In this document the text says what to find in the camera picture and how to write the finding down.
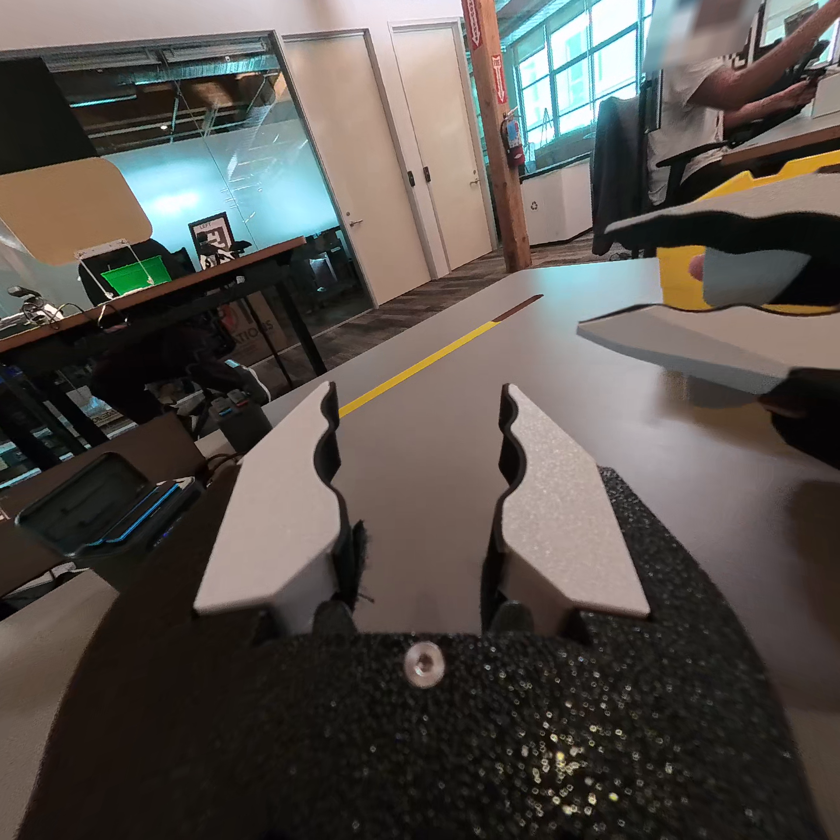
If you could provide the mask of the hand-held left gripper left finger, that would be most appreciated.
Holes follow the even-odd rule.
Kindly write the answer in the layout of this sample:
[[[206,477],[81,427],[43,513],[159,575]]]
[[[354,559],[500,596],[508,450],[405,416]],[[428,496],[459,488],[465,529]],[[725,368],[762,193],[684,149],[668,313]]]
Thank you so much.
[[[351,629],[351,524],[336,385],[316,386],[242,460],[199,584],[201,618],[257,610],[282,634]]]

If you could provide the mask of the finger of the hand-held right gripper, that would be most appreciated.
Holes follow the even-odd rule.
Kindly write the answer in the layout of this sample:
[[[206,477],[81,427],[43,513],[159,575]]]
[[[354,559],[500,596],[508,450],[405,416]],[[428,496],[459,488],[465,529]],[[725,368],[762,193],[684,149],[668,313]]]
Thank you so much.
[[[839,369],[839,314],[753,306],[638,306],[579,322],[582,338],[630,358],[752,395],[793,371]]]
[[[832,253],[839,245],[839,174],[814,172],[610,224],[629,248],[707,246],[726,253]]]

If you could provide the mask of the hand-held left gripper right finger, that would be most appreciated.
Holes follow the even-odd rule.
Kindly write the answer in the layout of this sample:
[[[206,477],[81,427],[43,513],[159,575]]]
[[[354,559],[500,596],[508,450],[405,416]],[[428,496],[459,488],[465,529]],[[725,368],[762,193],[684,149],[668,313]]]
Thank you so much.
[[[582,612],[647,620],[594,458],[514,384],[501,388],[499,429],[507,487],[486,553],[486,630],[559,636]]]

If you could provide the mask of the yellow plastic bin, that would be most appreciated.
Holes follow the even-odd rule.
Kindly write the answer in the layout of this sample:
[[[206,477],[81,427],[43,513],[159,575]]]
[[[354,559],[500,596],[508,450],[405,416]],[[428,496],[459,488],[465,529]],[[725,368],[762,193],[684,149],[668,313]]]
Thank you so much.
[[[718,197],[752,190],[757,186],[766,186],[813,174],[825,166],[838,165],[839,150],[832,150],[788,161],[771,175],[757,177],[749,171],[742,171],[710,190],[700,200],[704,201],[709,196]],[[690,272],[695,262],[702,261],[705,252],[706,248],[699,245],[657,249],[659,280],[665,305],[692,311],[710,308],[703,297],[700,280]]]

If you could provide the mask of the wooden office desk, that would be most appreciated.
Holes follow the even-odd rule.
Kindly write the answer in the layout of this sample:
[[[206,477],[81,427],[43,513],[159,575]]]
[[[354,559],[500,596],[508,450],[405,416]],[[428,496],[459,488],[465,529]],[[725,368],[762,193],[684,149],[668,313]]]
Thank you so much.
[[[838,112],[813,119],[799,115],[729,150],[722,159],[729,165],[746,163],[835,141],[838,137]]]

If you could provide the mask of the black battery charger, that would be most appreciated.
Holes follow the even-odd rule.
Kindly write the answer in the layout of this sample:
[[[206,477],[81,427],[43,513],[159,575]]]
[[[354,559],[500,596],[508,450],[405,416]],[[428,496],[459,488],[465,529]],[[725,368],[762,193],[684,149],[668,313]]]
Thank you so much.
[[[262,406],[241,389],[214,397],[209,416],[236,454],[248,453],[272,429]]]

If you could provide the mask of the office chair with dark jacket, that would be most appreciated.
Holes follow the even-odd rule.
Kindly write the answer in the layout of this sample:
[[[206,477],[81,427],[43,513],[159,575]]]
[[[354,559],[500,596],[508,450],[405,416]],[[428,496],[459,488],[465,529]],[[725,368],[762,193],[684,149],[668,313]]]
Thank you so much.
[[[595,125],[591,154],[592,253],[604,256],[614,245],[610,225],[651,211],[648,194],[648,140],[659,115],[658,97],[645,82],[633,99],[604,100]]]

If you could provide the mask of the black portable power station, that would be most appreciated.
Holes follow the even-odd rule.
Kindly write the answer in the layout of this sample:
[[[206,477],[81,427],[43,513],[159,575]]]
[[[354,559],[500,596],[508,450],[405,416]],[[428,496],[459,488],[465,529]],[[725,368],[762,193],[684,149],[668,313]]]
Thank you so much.
[[[107,453],[19,512],[16,528],[69,560],[151,551],[203,494],[193,476],[154,481]]]

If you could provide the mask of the brown tape strip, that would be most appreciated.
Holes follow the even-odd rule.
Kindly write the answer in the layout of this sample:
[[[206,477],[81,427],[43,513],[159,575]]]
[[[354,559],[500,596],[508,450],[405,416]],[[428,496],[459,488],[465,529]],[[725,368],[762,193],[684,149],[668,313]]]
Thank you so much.
[[[514,314],[516,314],[516,313],[520,312],[521,310],[527,308],[528,306],[532,305],[536,301],[539,301],[541,298],[543,298],[543,294],[533,295],[533,296],[527,298],[526,300],[521,301],[516,306],[504,311],[502,314],[496,316],[495,318],[492,319],[491,322],[493,324],[499,324],[499,323],[509,319]]]

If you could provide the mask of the white low cabinet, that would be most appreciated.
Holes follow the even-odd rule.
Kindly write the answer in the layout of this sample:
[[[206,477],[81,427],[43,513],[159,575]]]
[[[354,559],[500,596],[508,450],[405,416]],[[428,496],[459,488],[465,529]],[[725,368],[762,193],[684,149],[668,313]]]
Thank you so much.
[[[531,247],[566,243],[592,230],[589,155],[521,179]]]

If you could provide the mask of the yellow tape strip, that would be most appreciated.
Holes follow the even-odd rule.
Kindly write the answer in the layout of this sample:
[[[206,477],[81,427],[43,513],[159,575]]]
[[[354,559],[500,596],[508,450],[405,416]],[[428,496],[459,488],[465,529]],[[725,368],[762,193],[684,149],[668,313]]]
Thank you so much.
[[[353,412],[361,409],[363,406],[365,406],[368,403],[371,403],[377,397],[389,392],[391,389],[399,386],[400,384],[406,382],[413,376],[431,367],[433,364],[441,361],[446,356],[456,352],[457,350],[460,350],[471,341],[476,340],[479,336],[487,333],[491,329],[494,329],[499,323],[500,321],[498,320],[490,320],[488,322],[485,322],[476,329],[471,330],[470,332],[466,333],[465,335],[461,336],[455,341],[446,344],[439,350],[436,350],[435,352],[429,354],[420,361],[412,364],[410,367],[404,369],[403,371],[397,374],[394,374],[392,377],[385,380],[383,383],[378,384],[374,388],[370,389],[368,392],[365,392],[364,394],[356,397],[352,401],[342,405],[339,409],[339,417],[343,419],[346,416],[352,414]]]

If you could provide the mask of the large grid window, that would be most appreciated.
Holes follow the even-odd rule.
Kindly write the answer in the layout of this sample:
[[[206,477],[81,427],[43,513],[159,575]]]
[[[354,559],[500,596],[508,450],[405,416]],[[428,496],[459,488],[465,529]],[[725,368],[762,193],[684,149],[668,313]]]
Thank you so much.
[[[505,38],[534,149],[588,130],[609,98],[635,99],[655,3],[552,1]]]

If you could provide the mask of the long wooden table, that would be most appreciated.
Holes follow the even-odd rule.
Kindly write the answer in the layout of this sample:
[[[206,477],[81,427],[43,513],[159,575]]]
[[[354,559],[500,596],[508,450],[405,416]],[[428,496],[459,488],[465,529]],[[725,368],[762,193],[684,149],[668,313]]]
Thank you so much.
[[[86,454],[109,438],[68,396],[60,374],[93,362],[91,393],[137,425],[172,418],[196,439],[209,412],[191,424],[161,404],[147,386],[193,379],[205,400],[239,390],[259,399],[261,383],[249,369],[230,367],[227,345],[204,324],[224,304],[273,288],[315,375],[327,368],[309,327],[287,288],[294,238],[211,268],[183,275],[67,317],[45,314],[22,332],[2,338],[2,440],[39,471],[59,466],[60,452]]]

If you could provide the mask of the green plastic bin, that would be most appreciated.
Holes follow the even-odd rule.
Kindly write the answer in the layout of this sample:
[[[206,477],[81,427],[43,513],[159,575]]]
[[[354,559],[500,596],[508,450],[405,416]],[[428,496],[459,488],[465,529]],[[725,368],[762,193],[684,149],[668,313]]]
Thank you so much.
[[[141,261],[135,260],[120,268],[104,270],[101,276],[120,297],[172,281],[172,276],[160,255]]]

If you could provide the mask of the framed tag sign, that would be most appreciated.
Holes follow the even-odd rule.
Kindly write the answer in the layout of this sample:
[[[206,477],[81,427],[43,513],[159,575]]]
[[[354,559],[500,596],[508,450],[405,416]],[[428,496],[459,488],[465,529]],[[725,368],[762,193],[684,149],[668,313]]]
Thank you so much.
[[[188,228],[200,270],[236,259],[235,240],[225,212],[193,221]]]

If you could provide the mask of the white door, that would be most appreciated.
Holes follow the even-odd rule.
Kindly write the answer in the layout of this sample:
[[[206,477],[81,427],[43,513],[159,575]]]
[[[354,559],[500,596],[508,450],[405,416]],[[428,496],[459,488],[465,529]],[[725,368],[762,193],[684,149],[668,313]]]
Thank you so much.
[[[283,40],[343,231],[376,307],[429,281],[364,33]]]
[[[455,24],[396,26],[395,57],[448,272],[491,252],[485,184]]]

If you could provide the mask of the wooden post with red signs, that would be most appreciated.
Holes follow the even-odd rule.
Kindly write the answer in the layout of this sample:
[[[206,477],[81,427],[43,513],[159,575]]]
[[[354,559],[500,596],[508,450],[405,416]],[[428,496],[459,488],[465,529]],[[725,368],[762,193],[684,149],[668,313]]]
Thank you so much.
[[[461,6],[485,134],[502,252],[507,270],[517,272],[529,268],[532,260],[519,167],[508,165],[500,136],[504,115],[510,110],[516,111],[516,108],[508,96],[496,5],[492,1],[463,1]]]

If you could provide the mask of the black wall panel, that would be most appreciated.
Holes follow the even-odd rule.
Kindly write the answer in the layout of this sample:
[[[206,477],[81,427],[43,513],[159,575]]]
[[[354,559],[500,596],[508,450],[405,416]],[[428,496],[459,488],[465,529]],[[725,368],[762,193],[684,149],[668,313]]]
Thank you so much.
[[[1,62],[1,174],[98,158],[41,58]]]

